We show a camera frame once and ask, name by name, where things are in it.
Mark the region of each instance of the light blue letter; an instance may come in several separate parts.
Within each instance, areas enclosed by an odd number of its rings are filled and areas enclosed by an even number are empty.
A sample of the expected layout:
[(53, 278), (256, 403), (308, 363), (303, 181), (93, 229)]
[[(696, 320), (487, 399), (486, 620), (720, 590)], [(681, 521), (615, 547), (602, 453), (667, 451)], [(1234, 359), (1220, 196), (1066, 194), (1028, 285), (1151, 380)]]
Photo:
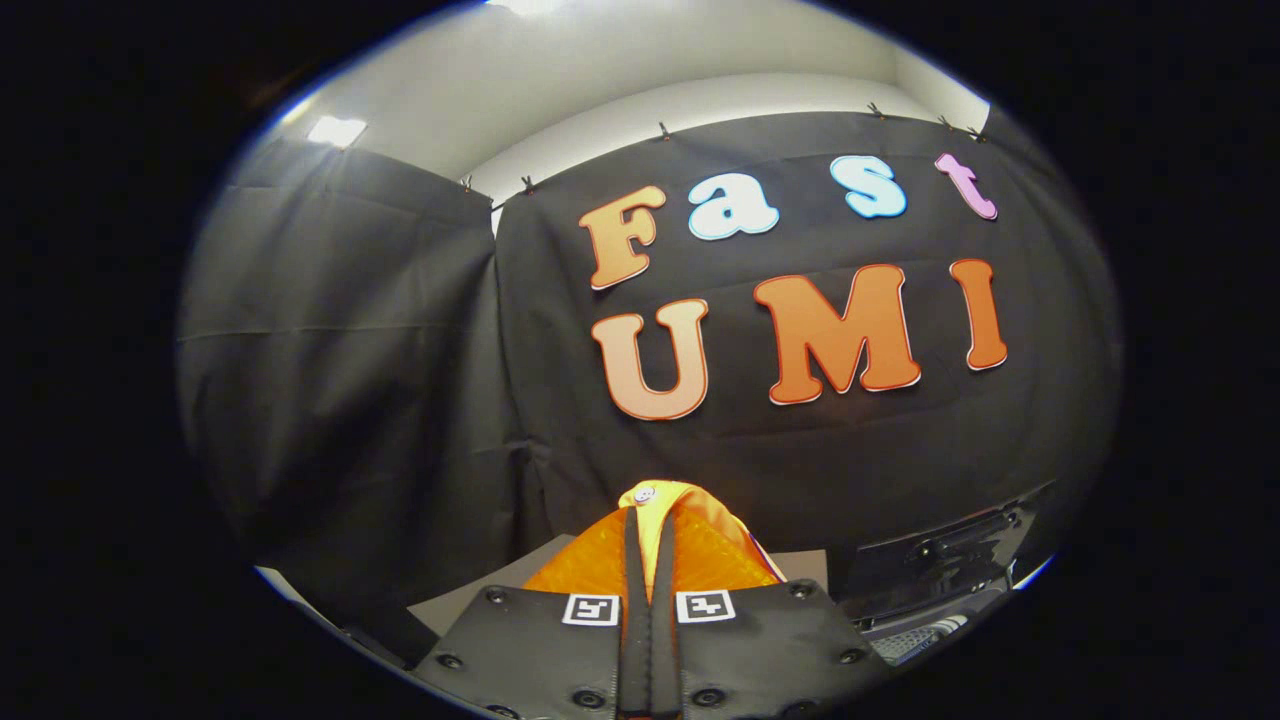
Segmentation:
[[(712, 200), (716, 191), (724, 195)], [(751, 234), (772, 229), (781, 214), (764, 200), (764, 190), (751, 176), (726, 173), (707, 178), (689, 191), (698, 205), (689, 215), (689, 231), (703, 240), (724, 240), (745, 231)]]
[(906, 193), (893, 182), (893, 169), (879, 158), (836, 158), (831, 161), (831, 177), (850, 191), (845, 202), (864, 218), (892, 218), (906, 210)]

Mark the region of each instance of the vent grille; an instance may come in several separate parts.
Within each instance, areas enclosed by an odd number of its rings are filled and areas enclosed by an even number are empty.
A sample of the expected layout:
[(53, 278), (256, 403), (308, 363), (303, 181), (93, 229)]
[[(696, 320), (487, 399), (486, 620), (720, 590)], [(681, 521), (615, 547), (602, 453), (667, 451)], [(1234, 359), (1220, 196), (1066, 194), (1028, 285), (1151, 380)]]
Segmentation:
[(952, 615), (946, 620), (938, 620), (937, 623), (929, 623), (928, 625), (913, 628), (896, 635), (872, 641), (872, 647), (890, 665), (901, 665), (908, 660), (919, 656), (940, 639), (959, 629), (960, 625), (964, 625), (966, 621), (968, 618), (964, 615)]

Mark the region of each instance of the black curtain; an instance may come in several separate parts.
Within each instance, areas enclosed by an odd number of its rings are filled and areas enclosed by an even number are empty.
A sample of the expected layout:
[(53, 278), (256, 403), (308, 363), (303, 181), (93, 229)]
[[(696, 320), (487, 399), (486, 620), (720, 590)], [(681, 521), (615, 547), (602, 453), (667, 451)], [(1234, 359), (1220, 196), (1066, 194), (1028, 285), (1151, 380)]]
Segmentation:
[(335, 621), (453, 589), (532, 542), (490, 227), (490, 199), (456, 182), (275, 141), (197, 240), (178, 322), (186, 436), (253, 562)]
[[(639, 142), (512, 197), (497, 237), (502, 334), (552, 530), (581, 530), (644, 478), (705, 487), (774, 551), (849, 548), (925, 530), (1048, 480), (1078, 495), (1105, 456), (1117, 410), (1115, 288), (1098, 238), (1052, 163), (998, 114), (984, 140), (864, 113), (755, 117)], [(934, 168), (943, 152), (973, 169), (998, 206), (995, 222), (970, 210)], [(873, 219), (854, 213), (828, 169), (841, 155), (891, 165), (906, 210)], [(689, 228), (689, 191), (730, 172), (754, 177), (781, 218), (760, 234), (699, 240)], [(650, 184), (667, 200), (652, 210), (653, 243), (634, 243), (649, 268), (593, 290), (596, 260), (579, 219)], [(965, 363), (966, 306), (948, 274), (965, 258), (995, 270), (1009, 346), (1002, 366), (980, 373)], [(920, 382), (878, 393), (855, 382), (838, 395), (814, 366), (826, 384), (817, 401), (773, 405), (774, 331), (754, 287), (804, 275), (844, 311), (854, 273), (878, 263), (905, 272)], [(677, 374), (671, 336), (654, 314), (691, 297), (709, 304), (704, 402), (672, 421), (622, 413), (591, 325), (640, 314), (645, 379), (666, 389)]]

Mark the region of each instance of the ceiling light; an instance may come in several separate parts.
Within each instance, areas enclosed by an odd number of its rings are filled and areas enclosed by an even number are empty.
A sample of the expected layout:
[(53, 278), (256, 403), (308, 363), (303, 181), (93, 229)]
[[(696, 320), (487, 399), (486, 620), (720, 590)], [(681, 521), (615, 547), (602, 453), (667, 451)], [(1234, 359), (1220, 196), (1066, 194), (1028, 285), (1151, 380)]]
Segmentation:
[(311, 128), (307, 140), (311, 142), (328, 142), (337, 147), (348, 147), (360, 133), (365, 132), (369, 123), (365, 120), (339, 120), (332, 115), (320, 118), (316, 127)]

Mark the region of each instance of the bolt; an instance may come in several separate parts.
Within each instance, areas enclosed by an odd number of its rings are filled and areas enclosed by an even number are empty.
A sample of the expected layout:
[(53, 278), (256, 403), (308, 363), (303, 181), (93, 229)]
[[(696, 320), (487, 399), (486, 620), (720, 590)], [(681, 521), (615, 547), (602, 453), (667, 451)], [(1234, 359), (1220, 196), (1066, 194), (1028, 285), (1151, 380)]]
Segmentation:
[(589, 710), (595, 710), (598, 707), (604, 707), (604, 696), (594, 691), (579, 691), (573, 693), (573, 703)]
[(705, 691), (698, 691), (696, 693), (694, 693), (694, 705), (701, 707), (716, 707), (722, 702), (724, 702), (724, 693), (714, 688), (708, 688)]

